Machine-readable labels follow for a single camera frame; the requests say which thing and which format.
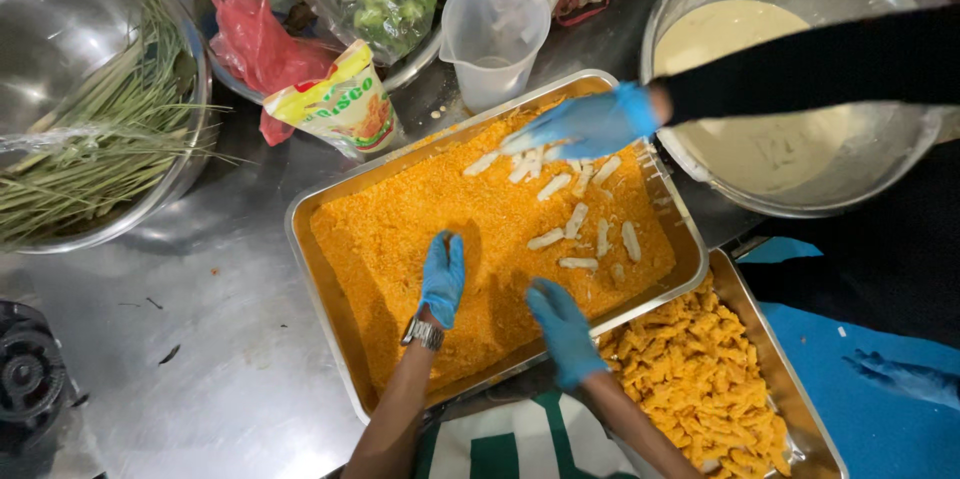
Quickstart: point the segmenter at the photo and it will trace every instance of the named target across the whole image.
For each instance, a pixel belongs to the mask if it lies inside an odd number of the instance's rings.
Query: blue surface
[[[743,262],[774,263],[819,255],[809,244],[771,239]],[[840,360],[860,348],[885,358],[960,373],[960,351],[887,335],[782,305],[762,303],[846,468],[860,477],[948,477],[960,455],[960,411],[898,396],[869,385]],[[846,338],[837,327],[843,326]]]

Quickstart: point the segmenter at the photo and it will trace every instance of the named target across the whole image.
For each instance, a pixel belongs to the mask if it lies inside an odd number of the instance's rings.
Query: wristwatch
[[[430,351],[437,351],[440,349],[440,344],[444,343],[444,330],[417,318],[414,314],[407,323],[407,330],[400,340],[400,345],[410,345],[414,338],[419,338],[421,346]]]

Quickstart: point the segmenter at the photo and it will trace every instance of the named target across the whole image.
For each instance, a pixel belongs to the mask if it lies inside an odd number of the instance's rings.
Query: blue glove
[[[550,357],[557,362],[557,385],[570,390],[597,370],[606,370],[591,339],[587,319],[566,289],[546,278],[527,288],[527,306],[543,329]]]
[[[853,359],[843,360],[877,387],[960,411],[960,376],[918,364],[887,361],[876,351],[867,355],[858,349]]]
[[[546,143],[546,160],[600,158],[660,128],[647,90],[624,83],[610,92],[572,98],[530,121],[500,144],[513,155]]]
[[[450,238],[450,253],[447,252]],[[423,263],[423,286],[416,313],[430,305],[430,313],[448,331],[453,328],[453,316],[460,307],[464,294],[464,240],[455,233],[441,231],[430,241]]]

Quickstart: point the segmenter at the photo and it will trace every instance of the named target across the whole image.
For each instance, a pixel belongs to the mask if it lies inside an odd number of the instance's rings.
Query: black sleeve
[[[654,80],[669,124],[861,101],[960,104],[960,4],[812,29]]]

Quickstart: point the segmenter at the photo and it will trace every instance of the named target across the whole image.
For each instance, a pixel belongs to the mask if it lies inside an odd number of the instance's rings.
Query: metal countertop
[[[528,87],[584,68],[636,79],[653,2],[611,0],[580,25],[555,27]],[[391,97],[411,142],[466,118],[458,99],[441,62]],[[65,412],[82,413],[114,479],[316,479],[349,458],[363,429],[282,221],[300,191],[352,164],[300,132],[270,148],[257,107],[223,87],[215,100],[236,109],[217,150],[255,164],[211,162],[183,199],[107,244],[0,256],[0,296],[46,314],[78,393],[90,394]],[[762,219],[680,171],[674,180],[709,247]]]

